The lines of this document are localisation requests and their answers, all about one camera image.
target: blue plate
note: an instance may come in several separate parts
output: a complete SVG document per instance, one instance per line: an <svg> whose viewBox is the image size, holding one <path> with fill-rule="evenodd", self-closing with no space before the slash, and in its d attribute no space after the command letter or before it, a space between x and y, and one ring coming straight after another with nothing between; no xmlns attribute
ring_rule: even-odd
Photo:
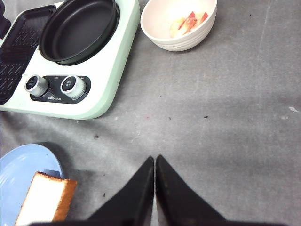
<svg viewBox="0 0 301 226"><path fill-rule="evenodd" d="M13 226L35 172L55 177L63 171L54 154L41 145L23 145L0 159L0 224Z"/></svg>

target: pound cake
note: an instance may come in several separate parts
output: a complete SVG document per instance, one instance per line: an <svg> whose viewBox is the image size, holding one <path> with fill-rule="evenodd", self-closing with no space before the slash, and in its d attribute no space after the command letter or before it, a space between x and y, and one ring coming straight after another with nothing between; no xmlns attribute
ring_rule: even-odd
<svg viewBox="0 0 301 226"><path fill-rule="evenodd" d="M16 226L65 220L77 182L36 172L16 220Z"/></svg>

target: gray carpet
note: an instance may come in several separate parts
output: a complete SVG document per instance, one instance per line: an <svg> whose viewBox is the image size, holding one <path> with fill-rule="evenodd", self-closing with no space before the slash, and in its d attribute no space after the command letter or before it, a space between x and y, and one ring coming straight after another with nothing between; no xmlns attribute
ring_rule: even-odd
<svg viewBox="0 0 301 226"><path fill-rule="evenodd" d="M13 20L53 1L4 2ZM208 37L182 53L156 47L138 27L105 115L1 112L1 156L29 143L51 149L79 182L68 219L86 219L149 155L163 154L225 218L299 226L300 43L299 0L220 0Z"/></svg>

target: white bowl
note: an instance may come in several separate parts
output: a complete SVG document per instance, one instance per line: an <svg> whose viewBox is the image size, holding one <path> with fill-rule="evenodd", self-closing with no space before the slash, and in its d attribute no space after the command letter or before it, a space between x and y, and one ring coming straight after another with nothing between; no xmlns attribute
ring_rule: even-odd
<svg viewBox="0 0 301 226"><path fill-rule="evenodd" d="M169 51L184 51L198 45L210 32L216 16L217 0L150 0L140 19L144 34L157 46ZM207 19L178 38L170 37L172 22L191 12L206 12Z"/></svg>

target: nonstick pan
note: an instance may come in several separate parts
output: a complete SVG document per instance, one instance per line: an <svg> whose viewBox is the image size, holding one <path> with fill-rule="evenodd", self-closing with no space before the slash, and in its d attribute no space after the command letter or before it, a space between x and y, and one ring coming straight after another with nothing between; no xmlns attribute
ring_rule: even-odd
<svg viewBox="0 0 301 226"><path fill-rule="evenodd" d="M62 65L81 63L112 36L118 13L115 0L68 0L51 16L39 40L42 56Z"/></svg>

